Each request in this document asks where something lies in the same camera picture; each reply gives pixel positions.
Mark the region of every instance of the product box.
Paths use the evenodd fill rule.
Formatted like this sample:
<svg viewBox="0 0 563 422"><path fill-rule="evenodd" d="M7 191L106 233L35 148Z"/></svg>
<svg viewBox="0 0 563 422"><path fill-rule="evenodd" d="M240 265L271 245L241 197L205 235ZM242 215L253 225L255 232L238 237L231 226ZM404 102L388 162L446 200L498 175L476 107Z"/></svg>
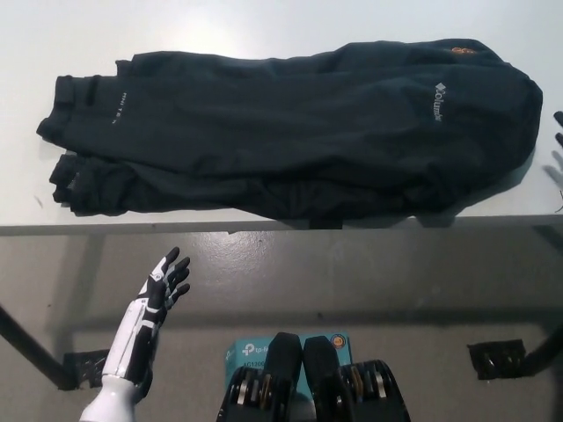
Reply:
<svg viewBox="0 0 563 422"><path fill-rule="evenodd" d="M301 345L309 337L325 336L336 349L341 365L352 363L350 344L346 332L320 332L300 335ZM262 369L266 360L267 348L274 337L241 338L229 348L225 354L225 388L229 387L230 378L238 367L256 367ZM291 407L291 420L314 420L315 406L311 391L307 385L305 371L301 366L299 383L297 384L294 403Z"/></svg>

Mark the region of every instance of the white table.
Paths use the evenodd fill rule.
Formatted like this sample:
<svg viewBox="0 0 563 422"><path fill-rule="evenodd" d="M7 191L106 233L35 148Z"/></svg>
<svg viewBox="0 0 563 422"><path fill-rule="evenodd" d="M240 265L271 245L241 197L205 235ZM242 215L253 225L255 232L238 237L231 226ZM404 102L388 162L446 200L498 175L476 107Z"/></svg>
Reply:
<svg viewBox="0 0 563 422"><path fill-rule="evenodd" d="M0 235L240 231L288 224L234 209L75 217L52 199L48 178L62 150L35 129L52 107L59 75L114 75L135 53L186 50L241 58L311 55L350 41L474 38L544 91L537 150L523 182L457 214L454 224L563 221L563 176L552 115L563 109L558 0L24 0L0 13ZM345 227L389 227L373 219ZM400 224L416 226L415 219Z"/></svg>

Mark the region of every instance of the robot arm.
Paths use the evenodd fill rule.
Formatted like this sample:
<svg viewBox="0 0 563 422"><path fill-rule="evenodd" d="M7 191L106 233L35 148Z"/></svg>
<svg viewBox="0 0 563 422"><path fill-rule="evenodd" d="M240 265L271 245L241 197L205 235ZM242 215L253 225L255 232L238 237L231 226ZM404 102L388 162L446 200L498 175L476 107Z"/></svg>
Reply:
<svg viewBox="0 0 563 422"><path fill-rule="evenodd" d="M84 409L81 422L134 422L135 404L146 397L152 382L152 362L158 332L168 310L189 284L189 258L177 265L179 248L172 249L145 281L121 320L102 371L102 390Z"/></svg>

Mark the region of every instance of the robotic hand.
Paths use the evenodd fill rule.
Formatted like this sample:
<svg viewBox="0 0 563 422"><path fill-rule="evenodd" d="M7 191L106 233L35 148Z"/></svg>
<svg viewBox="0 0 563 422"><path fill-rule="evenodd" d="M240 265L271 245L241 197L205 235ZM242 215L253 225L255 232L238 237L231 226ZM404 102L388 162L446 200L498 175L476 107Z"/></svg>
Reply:
<svg viewBox="0 0 563 422"><path fill-rule="evenodd" d="M152 383L158 332L168 310L190 285L184 281L189 258L178 264L179 248L160 260L121 320L102 371L102 390L83 411L80 422L135 422L135 405Z"/></svg>

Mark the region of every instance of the black table leg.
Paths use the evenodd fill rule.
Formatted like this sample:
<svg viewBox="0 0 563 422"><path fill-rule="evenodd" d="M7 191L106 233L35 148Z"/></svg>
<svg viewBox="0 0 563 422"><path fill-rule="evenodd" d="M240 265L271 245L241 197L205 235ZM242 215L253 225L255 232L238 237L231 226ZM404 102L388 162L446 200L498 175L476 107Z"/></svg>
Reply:
<svg viewBox="0 0 563 422"><path fill-rule="evenodd" d="M0 335L41 371L58 389L78 388L78 379L29 335L18 322L0 306Z"/></svg>

